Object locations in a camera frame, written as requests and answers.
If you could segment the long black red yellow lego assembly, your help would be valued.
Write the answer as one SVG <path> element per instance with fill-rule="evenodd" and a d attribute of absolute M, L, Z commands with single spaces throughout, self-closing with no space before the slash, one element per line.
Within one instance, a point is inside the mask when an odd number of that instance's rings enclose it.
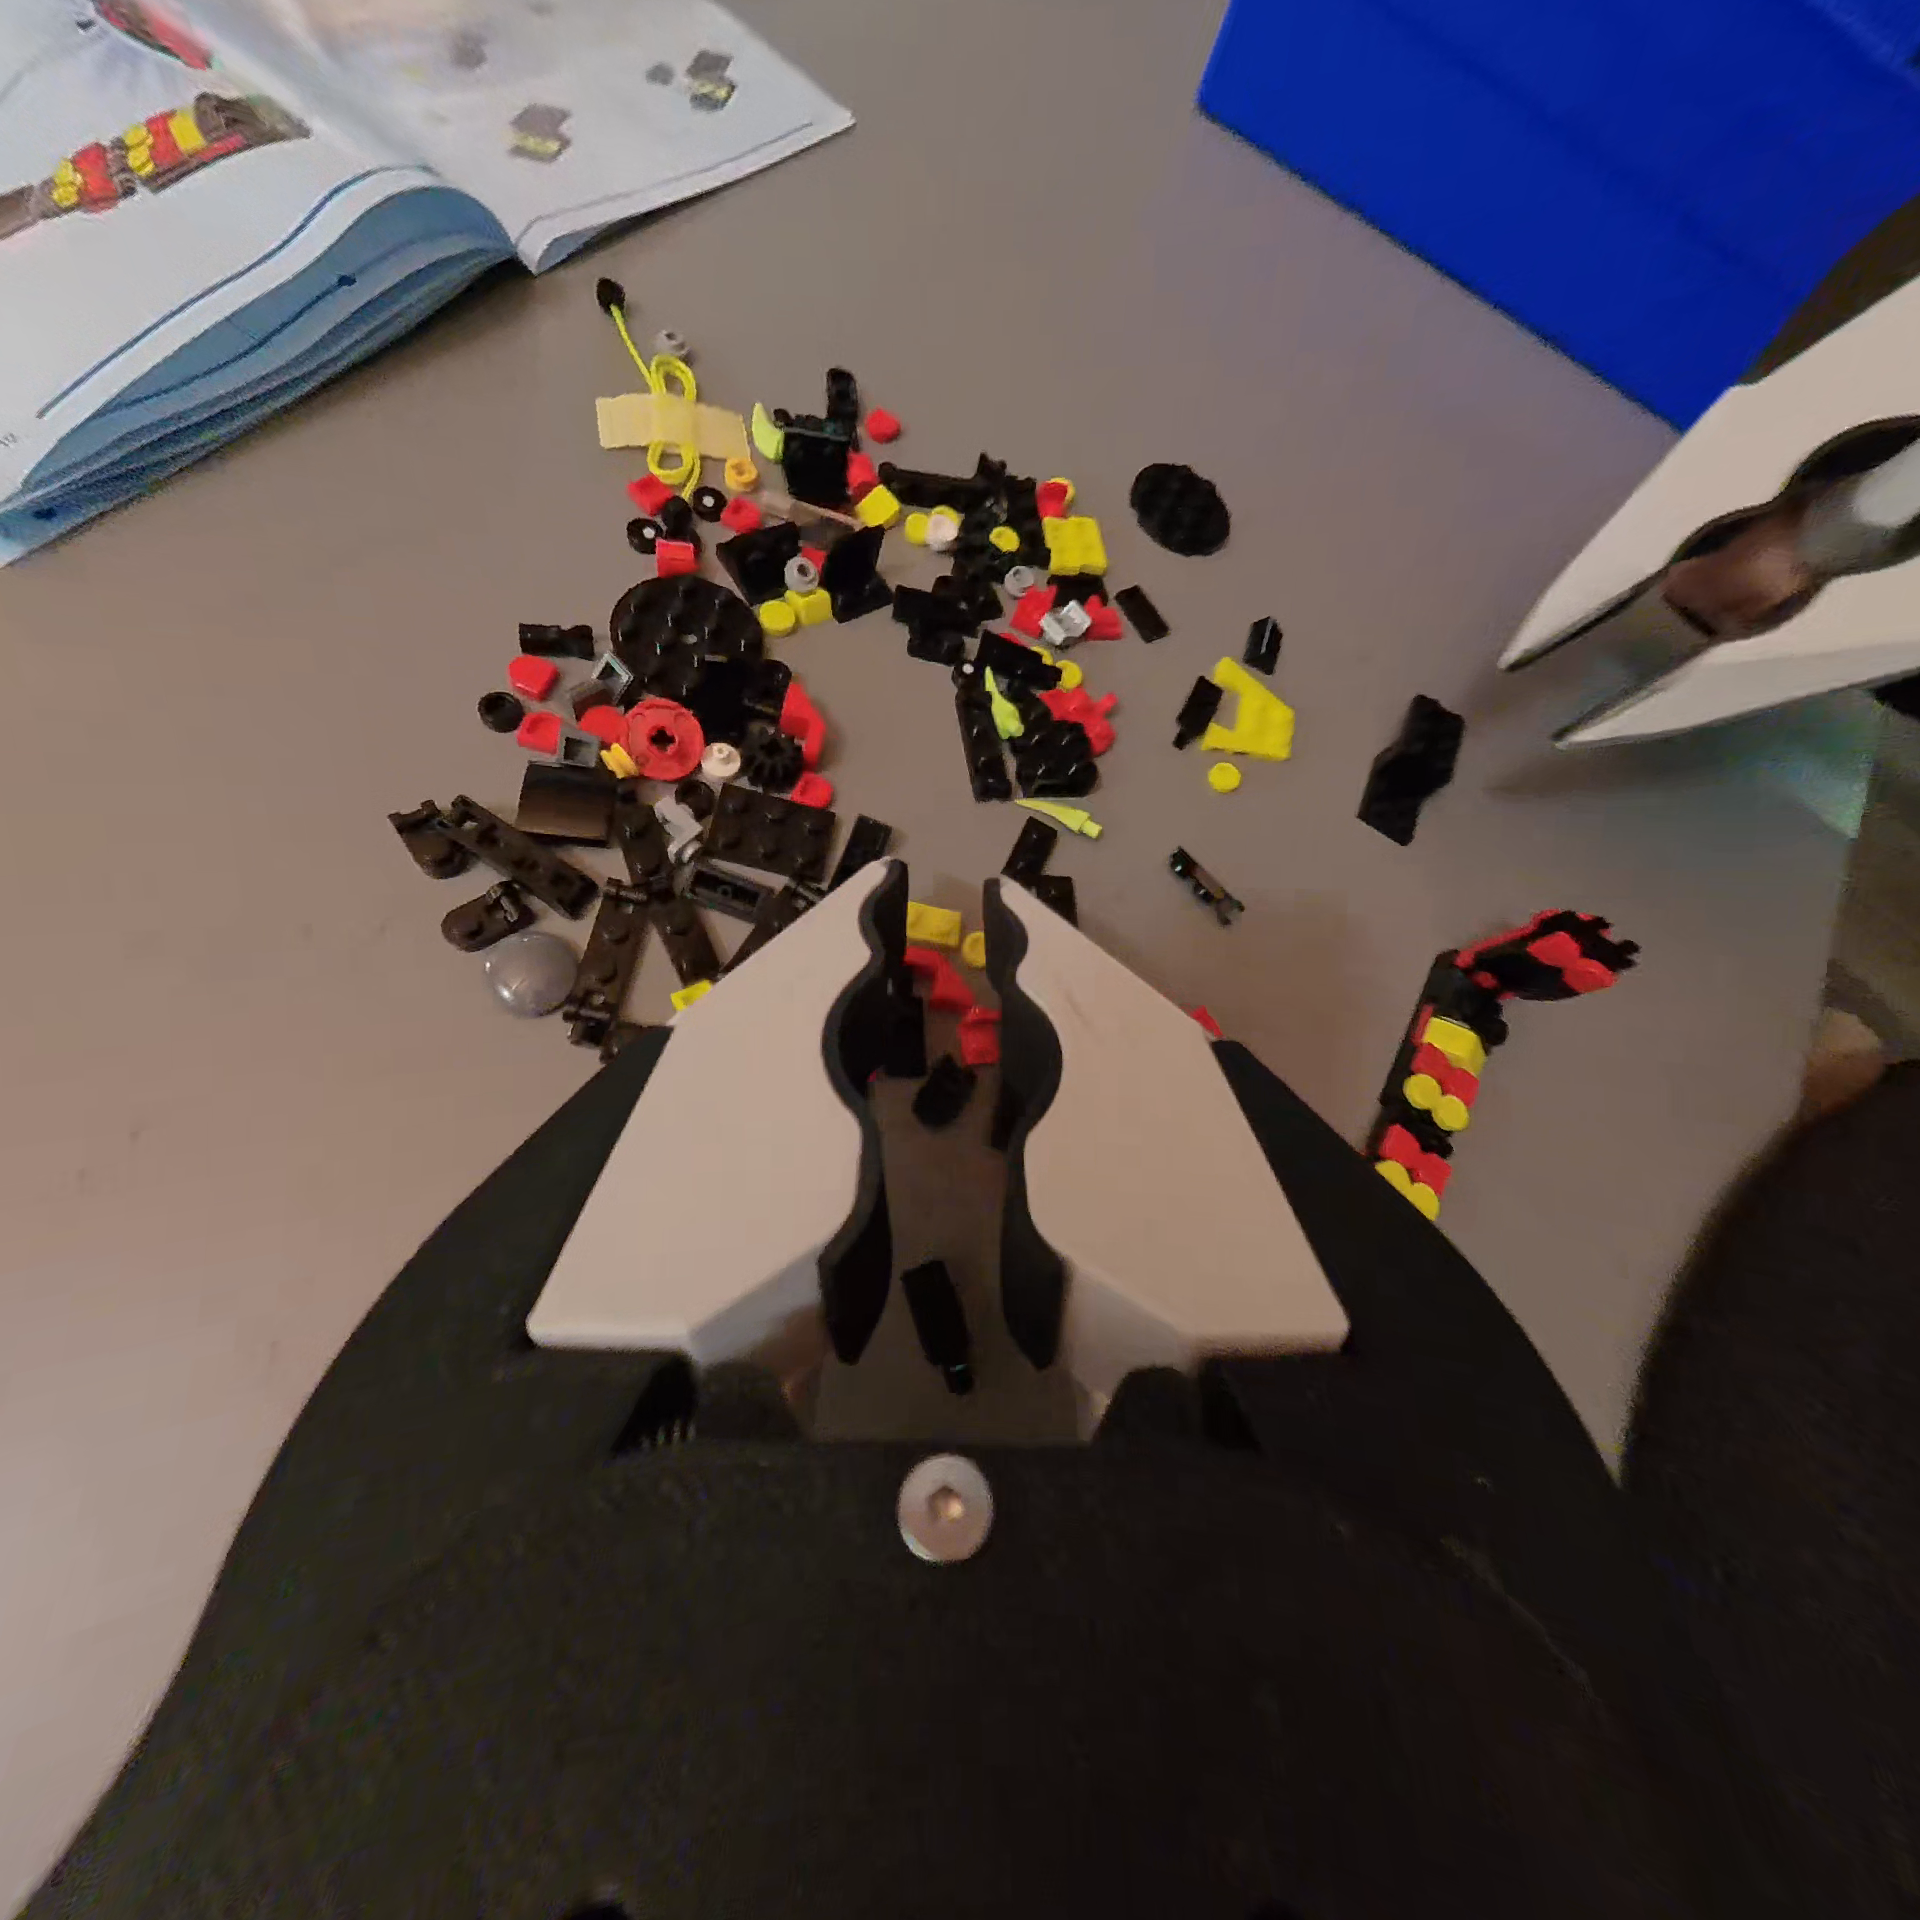
<path fill-rule="evenodd" d="M 1379 1181 L 1434 1222 L 1487 1062 L 1508 1040 L 1508 1005 L 1600 995 L 1635 962 L 1635 941 L 1619 938 L 1606 917 L 1566 908 L 1468 946 L 1444 946 L 1428 965 L 1363 1141 Z"/>

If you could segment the person's right hand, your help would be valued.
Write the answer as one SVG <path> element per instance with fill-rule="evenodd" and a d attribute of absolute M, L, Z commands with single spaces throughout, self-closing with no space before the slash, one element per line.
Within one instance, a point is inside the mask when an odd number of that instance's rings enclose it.
<path fill-rule="evenodd" d="M 1769 501 L 1722 526 L 1726 539 L 1667 566 L 1661 598 L 1718 642 L 1777 627 L 1820 585 L 1800 554 L 1803 497 Z"/>

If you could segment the blue storage bin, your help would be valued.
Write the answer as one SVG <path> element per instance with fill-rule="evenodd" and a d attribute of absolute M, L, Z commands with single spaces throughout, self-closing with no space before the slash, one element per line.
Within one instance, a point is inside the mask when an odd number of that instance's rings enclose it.
<path fill-rule="evenodd" d="M 1196 105 L 1689 426 L 1917 199 L 1917 2 L 1227 2 Z"/>

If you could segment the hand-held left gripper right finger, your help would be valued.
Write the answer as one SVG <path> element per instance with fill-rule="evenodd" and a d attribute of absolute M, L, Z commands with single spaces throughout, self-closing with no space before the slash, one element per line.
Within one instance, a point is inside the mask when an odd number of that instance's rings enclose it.
<path fill-rule="evenodd" d="M 1208 1032 L 1028 889 L 981 889 L 1008 1101 L 999 1311 L 1078 1401 L 1216 1358 L 1336 1353 L 1350 1317 Z"/>

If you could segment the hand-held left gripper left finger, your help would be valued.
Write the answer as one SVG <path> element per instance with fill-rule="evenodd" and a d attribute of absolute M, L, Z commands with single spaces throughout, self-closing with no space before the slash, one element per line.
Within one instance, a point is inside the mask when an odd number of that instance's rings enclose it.
<path fill-rule="evenodd" d="M 906 864 L 859 867 L 679 1012 L 525 1315 L 541 1349 L 853 1366 L 893 1237 L 868 1085 Z"/>

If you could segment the lego instruction booklet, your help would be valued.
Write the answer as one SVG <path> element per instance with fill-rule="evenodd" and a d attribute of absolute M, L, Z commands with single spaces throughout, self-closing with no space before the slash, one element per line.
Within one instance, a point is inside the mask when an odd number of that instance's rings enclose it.
<path fill-rule="evenodd" d="M 3 2 L 3 563 L 851 124 L 720 2 Z"/>

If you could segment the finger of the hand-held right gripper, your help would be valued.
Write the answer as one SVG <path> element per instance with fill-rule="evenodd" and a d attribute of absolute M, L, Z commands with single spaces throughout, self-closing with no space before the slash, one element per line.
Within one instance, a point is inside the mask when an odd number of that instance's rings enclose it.
<path fill-rule="evenodd" d="M 1917 674 L 1917 575 L 1848 573 L 1769 633 L 1658 658 L 1617 694 L 1553 733 L 1556 748 L 1613 748 L 1791 706 Z"/>
<path fill-rule="evenodd" d="M 1731 519 L 1780 501 L 1794 457 L 1765 426 L 1744 376 L 1714 400 L 1543 589 L 1502 647 L 1498 671 L 1525 671 L 1600 634 L 1647 644 L 1656 666 L 1658 658 L 1687 658 L 1714 642 L 1667 607 L 1661 578 L 1674 561 L 1722 543 Z M 1917 575 L 1917 554 L 1866 573 Z"/>

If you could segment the pile of lego pieces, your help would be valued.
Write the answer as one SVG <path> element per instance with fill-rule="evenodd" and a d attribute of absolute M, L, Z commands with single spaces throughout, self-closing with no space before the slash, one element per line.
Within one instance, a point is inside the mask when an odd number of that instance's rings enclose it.
<path fill-rule="evenodd" d="M 445 946 L 485 961 L 501 1011 L 611 1060 L 644 1034 L 627 1004 L 649 946 L 686 1012 L 888 858 L 891 824 L 839 824 L 831 724 L 781 654 L 868 618 L 950 680 L 973 803 L 1019 806 L 1004 874 L 1076 922 L 1053 846 L 1104 832 L 1085 802 L 1114 697 L 1071 654 L 1139 639 L 1078 487 L 990 453 L 965 469 L 876 457 L 900 416 L 848 366 L 824 372 L 815 411 L 713 407 L 675 329 L 640 345 L 614 278 L 596 302 L 635 372 L 596 424 L 600 450 L 643 456 L 627 543 L 649 570 L 597 627 L 518 627 L 507 682 L 475 700 L 519 755 L 513 811 L 388 813 L 419 874 L 480 884 L 445 910 Z"/>

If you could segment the yellow wedge lego plate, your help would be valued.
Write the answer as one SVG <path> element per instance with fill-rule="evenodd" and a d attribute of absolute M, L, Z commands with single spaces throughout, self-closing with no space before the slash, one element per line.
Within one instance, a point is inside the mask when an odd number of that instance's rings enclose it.
<path fill-rule="evenodd" d="M 1287 760 L 1294 755 L 1297 714 L 1268 680 L 1234 658 L 1218 658 L 1208 682 L 1220 693 L 1220 706 L 1202 729 L 1205 755 L 1258 760 Z"/>

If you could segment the dark round lego plate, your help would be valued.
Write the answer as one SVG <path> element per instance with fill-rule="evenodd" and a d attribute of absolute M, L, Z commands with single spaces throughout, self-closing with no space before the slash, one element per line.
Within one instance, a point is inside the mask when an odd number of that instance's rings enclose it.
<path fill-rule="evenodd" d="M 1146 464 L 1127 489 L 1139 534 L 1178 558 L 1211 558 L 1232 535 L 1218 487 L 1188 464 Z"/>

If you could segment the black angled lego piece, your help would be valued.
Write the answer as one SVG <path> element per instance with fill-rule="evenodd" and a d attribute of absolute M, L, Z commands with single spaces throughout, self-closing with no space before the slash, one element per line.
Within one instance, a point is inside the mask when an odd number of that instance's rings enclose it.
<path fill-rule="evenodd" d="M 1453 706 L 1413 694 L 1398 733 L 1378 752 L 1355 815 L 1387 842 L 1408 846 L 1419 820 L 1456 773 L 1468 726 Z"/>

